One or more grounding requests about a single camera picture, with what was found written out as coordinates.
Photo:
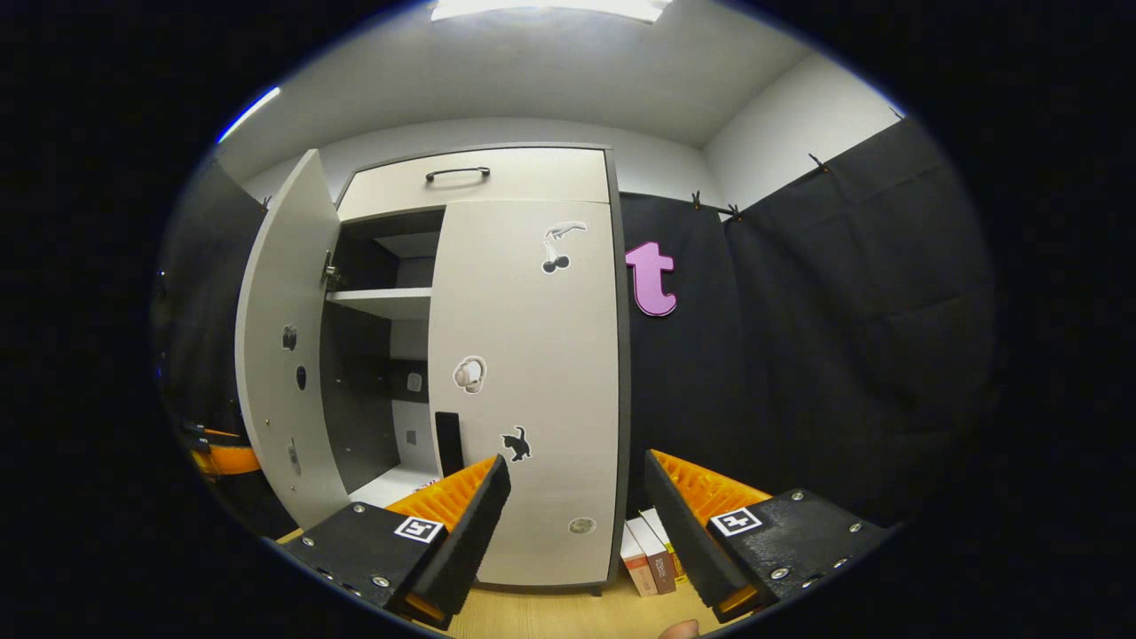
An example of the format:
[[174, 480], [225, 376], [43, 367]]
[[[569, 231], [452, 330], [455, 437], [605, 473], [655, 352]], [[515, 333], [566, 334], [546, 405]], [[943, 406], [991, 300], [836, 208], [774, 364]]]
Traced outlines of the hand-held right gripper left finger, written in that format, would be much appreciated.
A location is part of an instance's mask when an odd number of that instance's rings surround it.
[[366, 606], [446, 630], [509, 493], [508, 463], [496, 454], [386, 507], [349, 504], [281, 550]]

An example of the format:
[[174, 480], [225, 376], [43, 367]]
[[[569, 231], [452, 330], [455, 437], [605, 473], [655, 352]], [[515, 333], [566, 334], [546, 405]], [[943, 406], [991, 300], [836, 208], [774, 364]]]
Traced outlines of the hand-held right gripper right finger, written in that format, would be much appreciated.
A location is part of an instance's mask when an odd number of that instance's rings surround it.
[[643, 486], [699, 599], [722, 624], [791, 605], [893, 537], [892, 526], [819, 493], [772, 496], [654, 449], [644, 455]]

